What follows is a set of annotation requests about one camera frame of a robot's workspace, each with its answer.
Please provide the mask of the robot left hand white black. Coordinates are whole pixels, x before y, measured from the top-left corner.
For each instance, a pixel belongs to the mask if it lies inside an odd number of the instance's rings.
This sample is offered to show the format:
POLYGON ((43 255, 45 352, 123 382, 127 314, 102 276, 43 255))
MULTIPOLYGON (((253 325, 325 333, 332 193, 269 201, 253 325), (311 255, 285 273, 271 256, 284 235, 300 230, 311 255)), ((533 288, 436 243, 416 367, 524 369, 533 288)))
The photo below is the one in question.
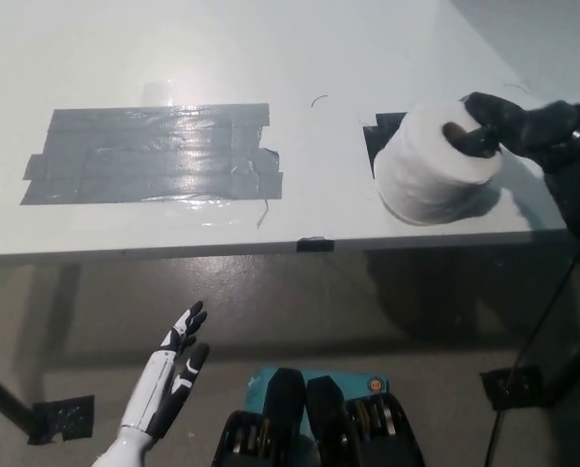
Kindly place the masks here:
POLYGON ((176 360, 187 347, 195 343, 195 333, 206 319, 207 314, 202 309, 202 301, 187 308, 152 352, 130 395, 121 428, 133 428, 141 432, 147 430, 169 391, 176 360))

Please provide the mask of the robot right hand black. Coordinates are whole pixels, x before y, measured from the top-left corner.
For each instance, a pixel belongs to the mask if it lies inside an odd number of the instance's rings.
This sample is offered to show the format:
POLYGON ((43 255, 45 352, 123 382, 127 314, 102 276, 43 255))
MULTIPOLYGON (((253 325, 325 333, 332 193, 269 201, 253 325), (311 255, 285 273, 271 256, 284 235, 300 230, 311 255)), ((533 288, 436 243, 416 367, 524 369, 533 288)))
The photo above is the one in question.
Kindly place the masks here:
POLYGON ((449 122, 442 126, 442 132, 466 156, 488 159, 504 147, 549 173, 580 160, 580 102, 558 100, 526 110, 502 97, 477 91, 461 102, 479 127, 464 130, 449 122))

